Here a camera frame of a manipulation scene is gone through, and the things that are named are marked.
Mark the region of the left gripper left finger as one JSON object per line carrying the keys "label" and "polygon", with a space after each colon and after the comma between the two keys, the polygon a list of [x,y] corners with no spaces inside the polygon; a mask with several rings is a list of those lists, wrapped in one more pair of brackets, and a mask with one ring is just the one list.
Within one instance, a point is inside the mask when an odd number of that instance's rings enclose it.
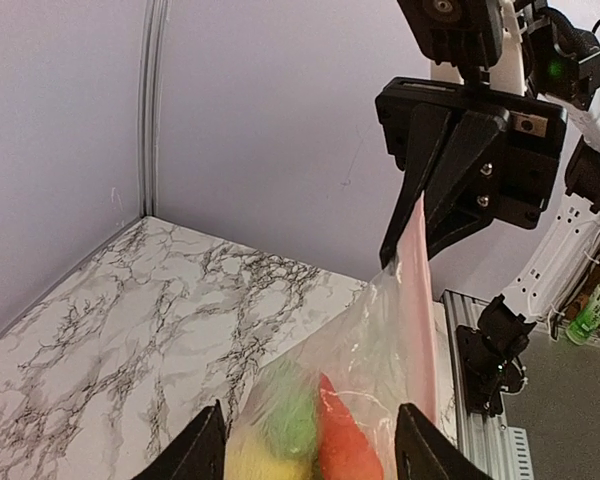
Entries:
{"label": "left gripper left finger", "polygon": [[219,401],[204,407],[137,480],[223,480],[227,432]]}

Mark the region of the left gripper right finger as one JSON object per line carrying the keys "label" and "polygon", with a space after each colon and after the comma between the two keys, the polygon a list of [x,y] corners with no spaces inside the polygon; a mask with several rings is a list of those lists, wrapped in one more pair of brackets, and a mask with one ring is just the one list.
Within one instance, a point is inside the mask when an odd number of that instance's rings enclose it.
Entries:
{"label": "left gripper right finger", "polygon": [[413,403],[398,410],[395,459],[399,480],[490,480]]}

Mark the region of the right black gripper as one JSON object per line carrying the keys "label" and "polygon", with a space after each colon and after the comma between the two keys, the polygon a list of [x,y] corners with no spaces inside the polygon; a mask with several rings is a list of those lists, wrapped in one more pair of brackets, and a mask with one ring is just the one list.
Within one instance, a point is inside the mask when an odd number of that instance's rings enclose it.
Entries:
{"label": "right black gripper", "polygon": [[430,259],[493,218],[537,227],[557,175],[564,108],[487,87],[403,77],[384,87],[375,106],[387,151],[403,172],[379,252],[382,268],[394,260],[424,189]]}

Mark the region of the yellow toy lemon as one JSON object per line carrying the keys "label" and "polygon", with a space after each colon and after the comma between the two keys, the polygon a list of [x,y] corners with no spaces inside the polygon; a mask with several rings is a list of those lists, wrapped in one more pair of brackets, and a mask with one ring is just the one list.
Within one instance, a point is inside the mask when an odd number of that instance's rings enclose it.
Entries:
{"label": "yellow toy lemon", "polygon": [[307,480],[313,478],[311,461],[281,459],[257,441],[229,445],[224,478],[233,480]]}

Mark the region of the orange toy carrot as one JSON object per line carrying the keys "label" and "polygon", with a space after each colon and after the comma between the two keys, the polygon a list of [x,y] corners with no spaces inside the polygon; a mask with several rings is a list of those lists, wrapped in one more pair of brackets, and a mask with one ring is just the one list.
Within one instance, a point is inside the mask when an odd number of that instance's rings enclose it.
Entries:
{"label": "orange toy carrot", "polygon": [[318,420],[318,459],[324,479],[384,478],[378,455],[324,374],[320,375]]}

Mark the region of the clear zip top bag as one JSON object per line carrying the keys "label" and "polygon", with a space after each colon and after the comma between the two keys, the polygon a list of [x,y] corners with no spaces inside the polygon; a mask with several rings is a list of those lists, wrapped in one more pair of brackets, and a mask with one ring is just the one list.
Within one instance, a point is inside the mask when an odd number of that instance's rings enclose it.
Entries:
{"label": "clear zip top bag", "polygon": [[[424,206],[417,203],[394,260],[348,308],[260,370],[232,426],[227,447],[257,441],[272,454],[254,423],[256,384],[268,365],[290,360],[318,378],[317,420],[320,375],[324,374],[378,455],[383,479],[393,479],[400,405],[413,403],[428,418],[438,416],[436,359]],[[298,459],[312,462],[312,479],[324,479],[318,459],[320,440],[319,429],[315,455]]]}

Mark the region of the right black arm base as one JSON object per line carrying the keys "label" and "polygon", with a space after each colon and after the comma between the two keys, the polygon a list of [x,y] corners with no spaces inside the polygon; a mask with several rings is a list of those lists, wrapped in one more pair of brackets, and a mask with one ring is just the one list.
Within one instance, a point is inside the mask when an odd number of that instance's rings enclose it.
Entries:
{"label": "right black arm base", "polygon": [[491,418],[504,412],[502,396],[520,393],[527,383],[520,355],[537,323],[514,313],[499,295],[484,308],[477,326],[456,328],[465,409]]}

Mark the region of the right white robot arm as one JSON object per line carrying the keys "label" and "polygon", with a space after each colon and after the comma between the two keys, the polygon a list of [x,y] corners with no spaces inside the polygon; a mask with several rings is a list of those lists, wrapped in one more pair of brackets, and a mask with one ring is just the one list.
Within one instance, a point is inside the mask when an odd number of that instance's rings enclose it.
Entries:
{"label": "right white robot arm", "polygon": [[403,1],[428,79],[393,79],[375,105],[403,183],[379,256],[417,204],[427,251],[502,221],[534,229],[557,178],[551,227],[500,301],[530,321],[559,315],[562,291],[600,239],[600,37],[545,1]]}

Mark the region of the green drink bottle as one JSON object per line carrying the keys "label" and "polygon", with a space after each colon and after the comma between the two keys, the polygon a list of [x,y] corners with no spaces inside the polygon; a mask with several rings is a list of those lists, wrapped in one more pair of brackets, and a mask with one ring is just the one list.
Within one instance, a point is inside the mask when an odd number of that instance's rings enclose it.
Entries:
{"label": "green drink bottle", "polygon": [[565,334],[575,345],[584,345],[600,326],[600,283],[593,289],[584,308],[569,324]]}

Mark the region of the front aluminium rail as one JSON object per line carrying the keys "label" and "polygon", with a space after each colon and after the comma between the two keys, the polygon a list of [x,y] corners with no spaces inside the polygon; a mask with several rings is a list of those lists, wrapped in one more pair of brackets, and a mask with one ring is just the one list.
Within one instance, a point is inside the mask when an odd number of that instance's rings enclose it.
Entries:
{"label": "front aluminium rail", "polygon": [[528,383],[521,353],[536,327],[500,294],[489,303],[445,291],[453,367],[457,448],[492,479],[534,477],[526,431],[508,423],[504,397]]}

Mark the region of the left aluminium frame post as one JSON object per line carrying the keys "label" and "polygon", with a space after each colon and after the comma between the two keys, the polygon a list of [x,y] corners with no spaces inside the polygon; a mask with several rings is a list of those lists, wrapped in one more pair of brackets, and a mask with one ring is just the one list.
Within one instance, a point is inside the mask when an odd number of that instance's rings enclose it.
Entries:
{"label": "left aluminium frame post", "polygon": [[171,1],[146,2],[137,105],[139,217],[155,216],[158,205],[158,141],[162,52]]}

